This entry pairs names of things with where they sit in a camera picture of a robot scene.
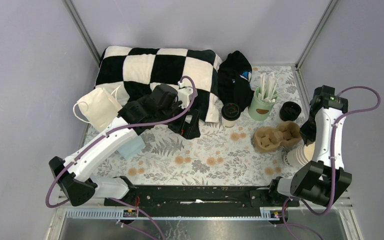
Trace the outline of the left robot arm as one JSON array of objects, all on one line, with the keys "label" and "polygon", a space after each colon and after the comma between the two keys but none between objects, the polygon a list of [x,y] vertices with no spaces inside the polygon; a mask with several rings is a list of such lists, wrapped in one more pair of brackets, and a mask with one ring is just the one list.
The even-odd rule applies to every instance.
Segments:
[{"label": "left robot arm", "polygon": [[49,161],[54,175],[45,197],[48,208],[64,204],[50,203],[55,186],[59,186],[72,206],[83,205],[92,198],[114,199],[128,206],[135,200],[134,186],[126,177],[97,177],[95,169],[111,154],[147,129],[167,125],[185,139],[200,136],[199,111],[192,108],[198,91],[195,85],[186,86],[180,80],[179,89],[163,83],[151,94],[128,102],[112,122],[95,138],[71,155],[55,156]]}]

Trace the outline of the white paper coffee cup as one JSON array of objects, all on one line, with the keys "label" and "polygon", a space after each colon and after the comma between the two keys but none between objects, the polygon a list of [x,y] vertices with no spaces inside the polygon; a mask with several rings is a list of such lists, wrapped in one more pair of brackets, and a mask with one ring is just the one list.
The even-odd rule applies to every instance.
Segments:
[{"label": "white paper coffee cup", "polygon": [[232,128],[238,121],[239,118],[235,118],[235,119],[229,119],[229,118],[225,118],[224,116],[221,117],[221,125],[224,127],[224,128]]}]

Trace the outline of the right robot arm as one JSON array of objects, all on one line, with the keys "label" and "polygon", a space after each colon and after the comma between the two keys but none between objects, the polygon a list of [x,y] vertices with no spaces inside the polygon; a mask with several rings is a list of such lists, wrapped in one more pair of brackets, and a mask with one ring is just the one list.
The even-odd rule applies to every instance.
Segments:
[{"label": "right robot arm", "polygon": [[342,161],[342,129],[348,112],[348,100],[335,95],[335,89],[323,85],[314,90],[308,120],[300,134],[305,145],[315,150],[308,163],[292,178],[276,177],[269,185],[267,201],[280,206],[288,197],[300,198],[330,207],[352,182]]}]

